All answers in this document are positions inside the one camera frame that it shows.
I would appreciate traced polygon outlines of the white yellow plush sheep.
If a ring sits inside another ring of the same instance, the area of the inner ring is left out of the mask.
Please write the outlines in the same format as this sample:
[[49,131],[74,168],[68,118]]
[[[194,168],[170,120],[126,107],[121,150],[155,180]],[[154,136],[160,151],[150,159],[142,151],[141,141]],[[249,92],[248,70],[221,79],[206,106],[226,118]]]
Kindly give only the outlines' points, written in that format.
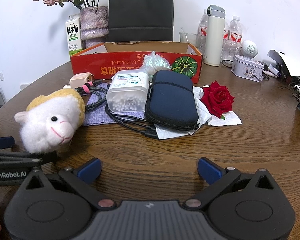
[[33,99],[14,119],[30,154],[49,153],[71,141],[85,119],[85,104],[72,88],[63,88]]

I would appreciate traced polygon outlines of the purple cloth mat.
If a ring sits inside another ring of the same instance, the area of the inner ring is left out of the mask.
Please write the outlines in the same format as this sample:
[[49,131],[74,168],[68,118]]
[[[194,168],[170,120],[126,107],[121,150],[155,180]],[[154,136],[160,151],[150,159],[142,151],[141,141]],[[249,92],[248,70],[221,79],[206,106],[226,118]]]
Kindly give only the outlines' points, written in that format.
[[[103,124],[113,124],[115,121],[109,117],[105,111],[105,106],[107,102],[102,103],[101,106],[97,107],[95,110],[85,113],[85,119],[83,121],[83,126],[94,126]],[[143,112],[124,112],[122,115],[130,115],[137,118],[145,118]]]

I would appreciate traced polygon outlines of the navy zipper pouch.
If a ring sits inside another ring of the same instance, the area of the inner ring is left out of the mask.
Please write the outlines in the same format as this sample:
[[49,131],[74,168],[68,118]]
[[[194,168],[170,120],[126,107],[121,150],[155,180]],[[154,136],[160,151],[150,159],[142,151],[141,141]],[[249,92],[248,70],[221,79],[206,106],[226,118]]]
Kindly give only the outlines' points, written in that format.
[[199,116],[191,79],[170,70],[156,72],[148,90],[145,116],[163,127],[197,130]]

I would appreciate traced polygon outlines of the white round speaker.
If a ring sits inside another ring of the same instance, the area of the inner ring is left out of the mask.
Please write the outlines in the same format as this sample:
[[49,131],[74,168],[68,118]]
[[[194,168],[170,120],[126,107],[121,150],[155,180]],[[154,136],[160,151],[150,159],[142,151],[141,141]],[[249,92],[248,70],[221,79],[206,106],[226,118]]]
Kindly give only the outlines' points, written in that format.
[[257,45],[251,40],[245,40],[241,43],[241,53],[252,59],[258,54]]

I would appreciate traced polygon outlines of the white thermos bottle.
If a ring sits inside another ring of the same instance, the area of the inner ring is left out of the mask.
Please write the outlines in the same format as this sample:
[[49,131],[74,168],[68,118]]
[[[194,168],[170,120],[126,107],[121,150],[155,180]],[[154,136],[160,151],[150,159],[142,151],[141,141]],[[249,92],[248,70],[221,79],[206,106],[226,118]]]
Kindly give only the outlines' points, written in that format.
[[225,10],[217,5],[210,5],[207,9],[207,15],[204,63],[210,66],[219,66],[225,27]]

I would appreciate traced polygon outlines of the right water bottle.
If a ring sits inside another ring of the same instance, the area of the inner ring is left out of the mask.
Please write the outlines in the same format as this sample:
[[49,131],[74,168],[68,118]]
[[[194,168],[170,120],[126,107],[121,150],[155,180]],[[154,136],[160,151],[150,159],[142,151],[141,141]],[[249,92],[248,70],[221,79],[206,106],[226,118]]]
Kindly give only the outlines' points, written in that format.
[[229,25],[225,25],[221,61],[232,61],[235,55],[239,55],[242,41],[242,26],[240,17],[233,16]]

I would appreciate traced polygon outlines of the water bottle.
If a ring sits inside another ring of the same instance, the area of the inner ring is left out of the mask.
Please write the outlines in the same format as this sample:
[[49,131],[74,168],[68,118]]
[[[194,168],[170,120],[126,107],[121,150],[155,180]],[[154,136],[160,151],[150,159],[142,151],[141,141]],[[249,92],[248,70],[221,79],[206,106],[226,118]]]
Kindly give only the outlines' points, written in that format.
[[204,10],[204,14],[200,19],[199,23],[199,34],[200,34],[200,44],[199,51],[204,55],[205,53],[205,45],[206,45],[206,36],[207,36],[207,24],[208,24],[208,15],[207,10]]
[[225,25],[221,61],[232,61],[235,55],[239,55],[242,41],[242,26],[240,17],[233,16],[229,25]]

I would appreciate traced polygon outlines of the iridescent plastic bag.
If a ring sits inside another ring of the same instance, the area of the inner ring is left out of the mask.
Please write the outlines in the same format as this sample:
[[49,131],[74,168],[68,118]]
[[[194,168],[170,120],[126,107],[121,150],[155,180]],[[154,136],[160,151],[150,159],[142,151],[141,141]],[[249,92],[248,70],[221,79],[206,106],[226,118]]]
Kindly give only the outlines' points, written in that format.
[[171,66],[165,58],[153,51],[149,55],[145,55],[140,69],[152,77],[160,70],[171,70]]

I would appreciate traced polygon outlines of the white curved paper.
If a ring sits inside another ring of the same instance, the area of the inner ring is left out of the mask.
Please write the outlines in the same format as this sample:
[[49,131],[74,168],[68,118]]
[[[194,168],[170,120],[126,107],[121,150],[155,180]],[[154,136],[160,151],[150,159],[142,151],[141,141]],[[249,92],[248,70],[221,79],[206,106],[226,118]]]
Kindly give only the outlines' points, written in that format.
[[277,63],[285,65],[290,76],[300,76],[300,59],[298,57],[288,56],[273,49],[269,50],[267,55]]

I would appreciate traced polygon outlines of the white tin box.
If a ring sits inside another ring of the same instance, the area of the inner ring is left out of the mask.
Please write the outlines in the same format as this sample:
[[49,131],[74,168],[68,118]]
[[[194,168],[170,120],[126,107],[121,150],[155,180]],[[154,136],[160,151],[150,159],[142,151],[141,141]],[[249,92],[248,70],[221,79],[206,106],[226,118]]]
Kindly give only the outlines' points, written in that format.
[[234,55],[231,71],[237,77],[255,82],[261,82],[264,79],[263,64],[241,55]]

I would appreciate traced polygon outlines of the black paper bag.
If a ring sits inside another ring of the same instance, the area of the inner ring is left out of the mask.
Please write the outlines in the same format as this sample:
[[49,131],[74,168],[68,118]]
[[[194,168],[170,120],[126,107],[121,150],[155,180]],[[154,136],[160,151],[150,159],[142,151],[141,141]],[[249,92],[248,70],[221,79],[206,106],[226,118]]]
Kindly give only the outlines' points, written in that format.
[[108,42],[173,40],[173,0],[109,0],[108,9]]

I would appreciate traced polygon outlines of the red cardboard box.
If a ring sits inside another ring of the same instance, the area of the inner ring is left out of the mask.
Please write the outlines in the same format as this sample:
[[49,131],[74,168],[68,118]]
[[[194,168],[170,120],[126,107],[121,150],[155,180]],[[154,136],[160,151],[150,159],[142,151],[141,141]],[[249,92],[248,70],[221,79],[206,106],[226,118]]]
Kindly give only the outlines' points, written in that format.
[[155,52],[166,59],[172,70],[198,83],[203,60],[190,43],[171,41],[106,42],[70,56],[74,74],[89,72],[96,79],[111,79],[120,70],[138,69],[144,57]]

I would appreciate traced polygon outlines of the milk carton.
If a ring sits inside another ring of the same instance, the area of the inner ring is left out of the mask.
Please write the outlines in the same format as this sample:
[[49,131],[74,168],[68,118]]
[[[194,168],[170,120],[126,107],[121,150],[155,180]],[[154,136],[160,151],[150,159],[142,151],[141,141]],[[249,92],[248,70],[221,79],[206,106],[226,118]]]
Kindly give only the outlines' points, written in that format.
[[83,49],[80,14],[70,15],[65,23],[65,28],[69,55],[72,56]]

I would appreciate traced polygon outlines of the white tissue paper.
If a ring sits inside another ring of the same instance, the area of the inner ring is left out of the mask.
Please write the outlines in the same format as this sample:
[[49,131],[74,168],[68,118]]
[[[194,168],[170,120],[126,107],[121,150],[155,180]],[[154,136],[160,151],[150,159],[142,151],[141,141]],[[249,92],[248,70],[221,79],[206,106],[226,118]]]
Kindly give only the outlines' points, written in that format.
[[[224,113],[224,119],[217,118],[215,115],[210,114],[207,110],[207,107],[200,101],[200,98],[204,95],[202,88],[193,86],[193,94],[196,102],[197,113],[199,116],[199,128],[201,128],[205,123],[216,127],[242,124],[241,119],[233,111]],[[193,135],[193,133],[196,132],[196,130],[194,129],[190,131],[178,131],[160,125],[155,125],[155,129],[159,140],[182,137],[185,135]]]

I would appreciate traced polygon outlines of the red rose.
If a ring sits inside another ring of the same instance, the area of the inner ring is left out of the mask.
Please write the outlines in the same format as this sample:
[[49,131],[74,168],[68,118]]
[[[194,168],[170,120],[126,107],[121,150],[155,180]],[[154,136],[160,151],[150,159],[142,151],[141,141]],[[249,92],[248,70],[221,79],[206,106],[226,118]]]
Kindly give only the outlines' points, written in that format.
[[226,86],[221,86],[217,81],[209,87],[203,87],[201,102],[206,106],[210,114],[224,119],[223,114],[232,111],[235,97],[232,96]]

